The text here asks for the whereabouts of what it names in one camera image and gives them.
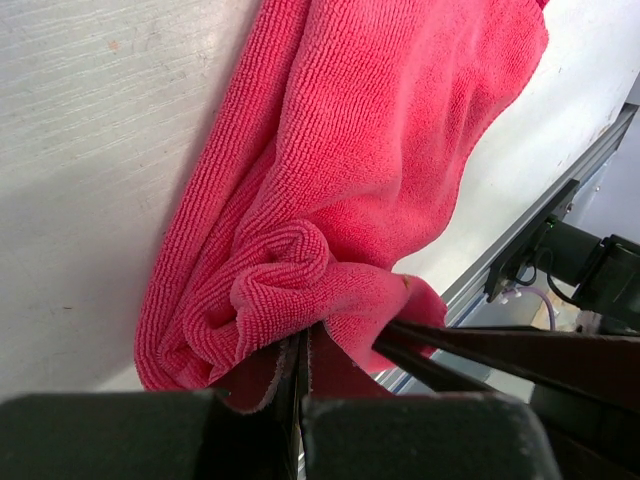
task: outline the cable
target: cable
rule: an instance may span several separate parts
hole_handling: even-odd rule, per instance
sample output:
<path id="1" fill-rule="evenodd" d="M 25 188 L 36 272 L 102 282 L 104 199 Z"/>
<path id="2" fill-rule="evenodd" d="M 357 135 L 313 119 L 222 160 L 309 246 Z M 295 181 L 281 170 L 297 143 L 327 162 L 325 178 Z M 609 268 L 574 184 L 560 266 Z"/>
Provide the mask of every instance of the cable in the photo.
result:
<path id="1" fill-rule="evenodd" d="M 545 254 L 549 254 L 549 268 L 547 268 L 547 284 L 549 285 L 549 288 L 551 289 L 551 291 L 553 293 L 555 293 L 563 302 L 568 303 L 570 305 L 573 306 L 578 306 L 576 305 L 576 302 L 574 302 L 571 297 L 569 297 L 566 293 L 564 293 L 562 290 L 560 290 L 560 288 L 558 288 L 558 286 L 556 285 L 556 283 L 553 281 L 553 277 L 551 276 L 551 273 L 549 273 L 549 271 L 551 270 L 551 267 L 553 266 L 553 252 L 548 249 L 548 248 L 542 248 L 538 254 L 536 255 L 536 263 L 535 263 L 535 268 L 536 270 L 538 269 L 538 264 L 540 263 L 540 260 L 542 260 L 542 257 L 545 256 Z"/>
<path id="2" fill-rule="evenodd" d="M 531 276 L 531 278 L 529 280 L 522 280 L 522 279 L 516 277 L 516 278 L 513 279 L 513 281 L 516 282 L 518 285 L 522 285 L 523 287 L 530 287 L 531 285 L 536 283 L 537 279 L 538 279 L 538 269 L 534 265 L 534 267 L 533 267 L 533 275 Z"/>
<path id="3" fill-rule="evenodd" d="M 534 293 L 542 299 L 544 304 L 547 306 L 547 312 L 549 313 L 549 330 L 555 330 L 556 329 L 556 313 L 553 310 L 553 304 L 551 303 L 551 300 L 549 299 L 547 294 L 537 287 L 525 286 L 525 287 L 518 287 L 513 290 L 507 290 L 505 292 L 502 292 L 502 295 L 509 296 L 509 297 L 518 296 L 519 292 Z"/>

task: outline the towel fold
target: towel fold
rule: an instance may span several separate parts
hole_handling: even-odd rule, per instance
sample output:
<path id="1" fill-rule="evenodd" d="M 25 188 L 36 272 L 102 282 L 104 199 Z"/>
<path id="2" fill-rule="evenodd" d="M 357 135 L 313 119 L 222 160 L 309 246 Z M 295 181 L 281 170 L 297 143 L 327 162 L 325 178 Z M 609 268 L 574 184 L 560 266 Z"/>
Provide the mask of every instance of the towel fold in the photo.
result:
<path id="1" fill-rule="evenodd" d="M 442 325 L 438 295 L 391 268 L 446 227 L 546 47 L 543 6 L 264 0 L 151 278 L 144 386 L 205 387 L 318 321 L 380 369 L 392 318 Z"/>

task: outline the black bracket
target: black bracket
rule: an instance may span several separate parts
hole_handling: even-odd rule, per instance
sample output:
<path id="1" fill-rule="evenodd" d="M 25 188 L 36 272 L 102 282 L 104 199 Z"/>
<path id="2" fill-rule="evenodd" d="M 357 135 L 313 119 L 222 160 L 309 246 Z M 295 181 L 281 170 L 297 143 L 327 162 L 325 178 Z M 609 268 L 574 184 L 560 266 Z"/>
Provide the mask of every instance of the black bracket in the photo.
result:
<path id="1" fill-rule="evenodd" d="M 493 301 L 533 258 L 538 244 L 554 222 L 571 211 L 580 182 L 569 180 L 516 235 L 491 264 L 485 293 Z"/>

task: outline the white surface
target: white surface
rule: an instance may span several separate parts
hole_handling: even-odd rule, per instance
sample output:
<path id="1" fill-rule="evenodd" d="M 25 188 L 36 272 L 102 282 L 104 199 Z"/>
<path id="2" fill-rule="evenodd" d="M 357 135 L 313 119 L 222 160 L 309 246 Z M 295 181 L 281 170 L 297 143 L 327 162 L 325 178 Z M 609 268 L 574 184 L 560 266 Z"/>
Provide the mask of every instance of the white surface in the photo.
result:
<path id="1" fill-rule="evenodd" d="M 0 4 L 0 393 L 135 388 L 153 258 L 257 0 Z M 447 232 L 398 269 L 443 292 L 611 123 L 640 3 L 551 0 L 551 44 L 487 132 Z"/>
<path id="2" fill-rule="evenodd" d="M 590 202 L 572 225 L 598 237 L 616 234 L 640 243 L 639 182 L 640 115 L 636 115 L 608 168 L 592 187 Z"/>
<path id="3" fill-rule="evenodd" d="M 627 97 L 627 102 L 640 105 L 640 76 L 636 77 L 636 81 Z"/>

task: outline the pink towel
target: pink towel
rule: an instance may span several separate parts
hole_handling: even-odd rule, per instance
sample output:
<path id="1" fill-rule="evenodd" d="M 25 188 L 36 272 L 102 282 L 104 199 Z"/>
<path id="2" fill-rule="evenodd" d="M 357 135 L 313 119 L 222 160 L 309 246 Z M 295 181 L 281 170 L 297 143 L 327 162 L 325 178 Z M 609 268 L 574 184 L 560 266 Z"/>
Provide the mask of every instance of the pink towel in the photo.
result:
<path id="1" fill-rule="evenodd" d="M 442 325 L 438 295 L 390 270 L 447 225 L 545 49 L 543 3 L 264 0 L 149 285 L 145 387 L 205 387 L 318 321 L 379 369 L 393 317 Z"/>

